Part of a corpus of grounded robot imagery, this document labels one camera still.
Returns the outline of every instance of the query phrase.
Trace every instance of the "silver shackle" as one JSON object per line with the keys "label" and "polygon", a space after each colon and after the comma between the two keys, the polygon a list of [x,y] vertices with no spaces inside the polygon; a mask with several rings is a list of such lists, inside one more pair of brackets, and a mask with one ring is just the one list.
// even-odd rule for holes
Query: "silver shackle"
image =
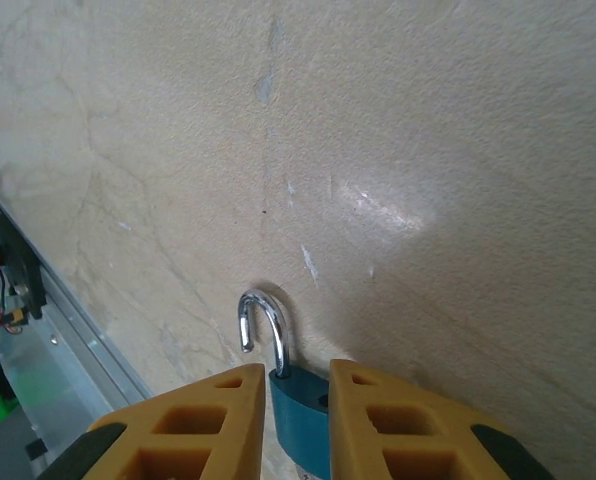
{"label": "silver shackle", "polygon": [[276,356],[276,376],[286,378],[289,376],[289,348],[285,332],[287,325],[282,310],[276,301],[265,292],[252,288],[247,290],[240,297],[238,302],[238,320],[240,322],[240,347],[245,353],[254,349],[254,341],[251,337],[251,310],[254,305],[262,308],[271,324],[271,331],[274,336],[274,353]]}

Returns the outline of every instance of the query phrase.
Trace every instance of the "teal padlock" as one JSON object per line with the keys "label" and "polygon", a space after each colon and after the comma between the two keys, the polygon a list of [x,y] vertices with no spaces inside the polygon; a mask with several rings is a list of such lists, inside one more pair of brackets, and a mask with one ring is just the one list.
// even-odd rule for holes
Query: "teal padlock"
{"label": "teal padlock", "polygon": [[302,470],[330,480],[329,382],[289,361],[285,338],[287,326],[276,301],[261,290],[246,291],[238,302],[240,346],[251,352],[249,313],[252,306],[263,309],[274,336],[276,369],[269,373],[278,443]]}

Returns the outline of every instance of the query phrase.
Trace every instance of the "wall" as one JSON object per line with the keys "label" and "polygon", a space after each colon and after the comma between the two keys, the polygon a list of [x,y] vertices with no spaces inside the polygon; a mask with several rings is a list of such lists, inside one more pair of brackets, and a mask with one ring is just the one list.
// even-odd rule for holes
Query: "wall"
{"label": "wall", "polygon": [[263,284],[596,478],[596,0],[0,0],[0,194],[155,392]]}

